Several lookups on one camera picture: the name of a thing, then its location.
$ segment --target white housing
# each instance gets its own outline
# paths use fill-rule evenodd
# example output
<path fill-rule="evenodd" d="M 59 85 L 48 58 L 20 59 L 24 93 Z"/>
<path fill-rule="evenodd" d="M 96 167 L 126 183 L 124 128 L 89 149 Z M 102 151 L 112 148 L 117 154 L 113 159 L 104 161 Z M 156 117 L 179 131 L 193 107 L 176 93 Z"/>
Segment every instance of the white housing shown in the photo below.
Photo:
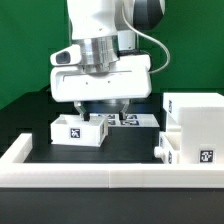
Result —
<path fill-rule="evenodd" d="M 117 35 L 114 0 L 67 0 L 67 3 L 73 40 Z"/>

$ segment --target white container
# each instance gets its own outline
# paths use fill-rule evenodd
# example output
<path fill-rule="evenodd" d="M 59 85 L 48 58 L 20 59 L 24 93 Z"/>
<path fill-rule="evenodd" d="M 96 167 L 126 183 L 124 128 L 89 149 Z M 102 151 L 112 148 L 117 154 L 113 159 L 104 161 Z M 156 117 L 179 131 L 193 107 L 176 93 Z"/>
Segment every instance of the white container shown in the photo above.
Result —
<path fill-rule="evenodd" d="M 52 144 L 100 147 L 107 135 L 105 117 L 90 117 L 90 121 L 83 121 L 79 115 L 60 115 L 51 124 Z"/>

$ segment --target black tabletop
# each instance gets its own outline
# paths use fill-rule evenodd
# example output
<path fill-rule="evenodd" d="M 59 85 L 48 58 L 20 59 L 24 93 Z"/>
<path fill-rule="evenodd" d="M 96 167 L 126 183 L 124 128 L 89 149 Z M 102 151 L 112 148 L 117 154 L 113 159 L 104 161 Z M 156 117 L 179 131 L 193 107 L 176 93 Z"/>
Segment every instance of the black tabletop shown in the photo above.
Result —
<path fill-rule="evenodd" d="M 154 94 L 146 100 L 132 101 L 128 112 L 153 113 L 160 130 L 163 130 L 164 111 L 161 105 L 161 95 Z M 85 107 L 95 113 L 117 113 L 122 105 L 95 102 L 86 103 Z M 33 134 L 34 144 L 27 163 L 161 162 L 152 153 L 153 144 L 158 140 L 155 137 L 158 129 L 143 129 L 140 132 L 127 129 L 131 131 L 126 133 L 111 129 L 117 141 L 110 135 L 100 148 L 52 146 L 50 123 L 59 114 L 75 113 L 71 103 L 56 103 L 49 92 L 25 94 L 0 111 L 0 154 L 8 149 L 20 133 L 25 132 Z M 128 139 L 136 134 L 137 140 Z M 145 149 L 145 145 L 150 144 L 151 148 Z M 0 223 L 221 224 L 224 220 L 223 204 L 223 189 L 1 188 Z"/>

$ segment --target green wall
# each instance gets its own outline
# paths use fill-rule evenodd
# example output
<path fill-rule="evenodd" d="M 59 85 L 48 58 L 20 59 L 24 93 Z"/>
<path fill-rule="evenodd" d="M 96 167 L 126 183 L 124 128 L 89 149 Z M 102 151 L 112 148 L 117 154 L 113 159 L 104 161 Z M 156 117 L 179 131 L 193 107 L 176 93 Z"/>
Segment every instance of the green wall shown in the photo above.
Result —
<path fill-rule="evenodd" d="M 150 33 L 167 45 L 170 66 L 152 76 L 153 92 L 224 93 L 224 1 L 166 0 L 166 14 Z M 0 1 L 0 108 L 49 84 L 51 53 L 68 46 L 65 0 Z M 159 47 L 140 40 L 155 67 Z"/>

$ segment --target white box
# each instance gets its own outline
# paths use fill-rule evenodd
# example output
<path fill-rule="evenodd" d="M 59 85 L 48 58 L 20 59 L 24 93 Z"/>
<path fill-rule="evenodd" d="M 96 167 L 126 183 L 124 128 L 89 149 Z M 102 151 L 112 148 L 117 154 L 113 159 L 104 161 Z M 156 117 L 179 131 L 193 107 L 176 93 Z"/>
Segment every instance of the white box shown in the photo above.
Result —
<path fill-rule="evenodd" d="M 160 148 L 155 154 L 161 154 L 164 163 L 224 164 L 223 96 L 165 93 L 163 108 L 167 112 L 166 132 L 160 133 Z"/>
<path fill-rule="evenodd" d="M 60 115 L 51 124 L 52 144 L 100 147 L 108 135 L 106 117 L 90 117 L 83 121 L 79 115 Z"/>

